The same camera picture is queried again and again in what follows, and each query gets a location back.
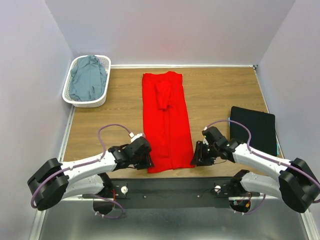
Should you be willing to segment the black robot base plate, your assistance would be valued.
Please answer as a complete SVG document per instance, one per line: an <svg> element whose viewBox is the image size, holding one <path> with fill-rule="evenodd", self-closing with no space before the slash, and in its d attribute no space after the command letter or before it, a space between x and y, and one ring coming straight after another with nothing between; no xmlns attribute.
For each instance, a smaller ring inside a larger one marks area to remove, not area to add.
<svg viewBox="0 0 320 240"><path fill-rule="evenodd" d="M229 208L246 193L231 177L113 178L115 200L127 209Z"/></svg>

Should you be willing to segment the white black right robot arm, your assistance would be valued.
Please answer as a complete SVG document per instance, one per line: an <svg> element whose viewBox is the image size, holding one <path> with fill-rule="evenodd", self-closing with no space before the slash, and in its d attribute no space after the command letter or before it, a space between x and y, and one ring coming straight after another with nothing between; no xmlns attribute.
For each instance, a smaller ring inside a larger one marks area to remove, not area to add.
<svg viewBox="0 0 320 240"><path fill-rule="evenodd" d="M216 194L240 197L247 193L269 195L283 202L292 210L304 213L316 203L320 194L320 183L308 164L296 158L291 161L256 150L248 143L225 136L214 126L205 127L204 139L197 141L191 164L214 165L216 158L255 168L261 175L249 170L240 170L226 186L218 183Z"/></svg>

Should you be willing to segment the red t shirt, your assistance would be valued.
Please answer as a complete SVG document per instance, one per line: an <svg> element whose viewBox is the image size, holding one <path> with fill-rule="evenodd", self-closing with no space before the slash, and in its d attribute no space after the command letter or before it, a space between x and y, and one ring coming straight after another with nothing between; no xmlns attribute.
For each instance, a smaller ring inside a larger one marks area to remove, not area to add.
<svg viewBox="0 0 320 240"><path fill-rule="evenodd" d="M168 71L142 77L143 132L153 166L148 173L193 168L194 152L182 74Z"/></svg>

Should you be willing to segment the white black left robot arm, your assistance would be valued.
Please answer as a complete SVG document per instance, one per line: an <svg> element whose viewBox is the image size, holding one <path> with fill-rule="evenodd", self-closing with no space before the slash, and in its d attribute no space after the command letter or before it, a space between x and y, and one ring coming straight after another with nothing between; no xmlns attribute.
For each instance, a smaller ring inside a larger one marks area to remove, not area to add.
<svg viewBox="0 0 320 240"><path fill-rule="evenodd" d="M77 195L107 197L111 191L106 174L133 166L153 166L151 146L146 138L135 136L129 144L104 149L101 154L73 162L47 160L27 181L32 194L31 207L44 211L62 199Z"/></svg>

